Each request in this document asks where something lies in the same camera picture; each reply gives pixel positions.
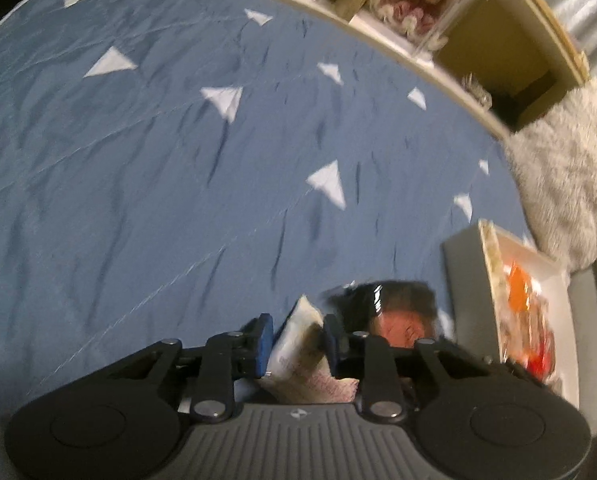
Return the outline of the black mooncake pack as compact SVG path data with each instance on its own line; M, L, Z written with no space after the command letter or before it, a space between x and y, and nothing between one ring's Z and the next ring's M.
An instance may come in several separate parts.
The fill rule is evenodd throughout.
M441 333L435 292L425 282L377 281L333 289L327 305L347 333L381 336L391 347L412 349Z

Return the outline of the wooden bedside shelf unit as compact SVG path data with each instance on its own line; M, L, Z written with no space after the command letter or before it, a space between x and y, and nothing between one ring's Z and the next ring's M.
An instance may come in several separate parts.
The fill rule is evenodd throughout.
M499 138L543 116L591 76L545 0L456 0L451 42L428 58L382 25L367 0L282 0L346 28L436 84Z

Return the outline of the white printed snack packet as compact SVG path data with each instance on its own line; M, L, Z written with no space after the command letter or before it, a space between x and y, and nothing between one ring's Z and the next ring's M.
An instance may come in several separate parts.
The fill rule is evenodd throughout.
M272 348L258 384L285 404L349 403L357 379L335 379L321 349L323 315L303 295L298 298Z

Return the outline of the white shallow cardboard tray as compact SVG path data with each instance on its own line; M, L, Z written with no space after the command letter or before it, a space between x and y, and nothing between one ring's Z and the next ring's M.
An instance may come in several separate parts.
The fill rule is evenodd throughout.
M564 273L487 220L443 243L458 344L515 361L579 406L579 364Z

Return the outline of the pink-dress doll display case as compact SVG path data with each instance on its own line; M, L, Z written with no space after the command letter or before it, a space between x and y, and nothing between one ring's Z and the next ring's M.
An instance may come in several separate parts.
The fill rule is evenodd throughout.
M446 46L451 29L481 0L366 0L357 18L425 62Z

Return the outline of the red cracker pack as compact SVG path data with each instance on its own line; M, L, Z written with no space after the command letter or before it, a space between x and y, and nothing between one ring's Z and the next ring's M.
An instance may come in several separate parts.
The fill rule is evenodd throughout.
M520 363L534 378L545 382L556 370L556 348L553 330L546 321L531 323L521 333L521 349L513 359Z

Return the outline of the orange cracker pack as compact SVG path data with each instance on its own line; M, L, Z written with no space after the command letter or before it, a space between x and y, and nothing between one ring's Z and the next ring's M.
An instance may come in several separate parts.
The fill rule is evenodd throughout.
M544 298L533 278L516 261L504 266L507 285L507 305L513 314L543 315Z

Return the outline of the white fluffy pillow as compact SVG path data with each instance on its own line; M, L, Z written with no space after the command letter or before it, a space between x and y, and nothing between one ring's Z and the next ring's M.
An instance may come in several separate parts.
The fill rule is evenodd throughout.
M537 247L570 272L597 260L597 77L569 91L504 150Z

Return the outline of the cream pastry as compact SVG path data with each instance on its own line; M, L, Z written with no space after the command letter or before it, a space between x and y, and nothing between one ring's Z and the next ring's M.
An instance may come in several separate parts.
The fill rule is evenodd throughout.
M503 329L506 327L506 309L508 307L507 278L504 270L503 253L501 252L495 224L481 219L477 223L481 235L483 257L489 277L489 289L493 300L493 309L498 342L503 341Z

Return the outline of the small grey trinket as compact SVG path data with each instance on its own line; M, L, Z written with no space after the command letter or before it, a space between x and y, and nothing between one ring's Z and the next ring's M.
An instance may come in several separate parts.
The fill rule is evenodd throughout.
M483 110L490 110L493 106L492 95L480 84L472 73L466 74L461 78L461 87L477 101Z

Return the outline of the blue quilted triangle blanket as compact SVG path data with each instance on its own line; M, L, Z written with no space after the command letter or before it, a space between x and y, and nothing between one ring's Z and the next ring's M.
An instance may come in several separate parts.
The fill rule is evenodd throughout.
M279 0L25 0L0 23L2 437L37 396L296 300L430 285L480 219L531 236L499 143Z

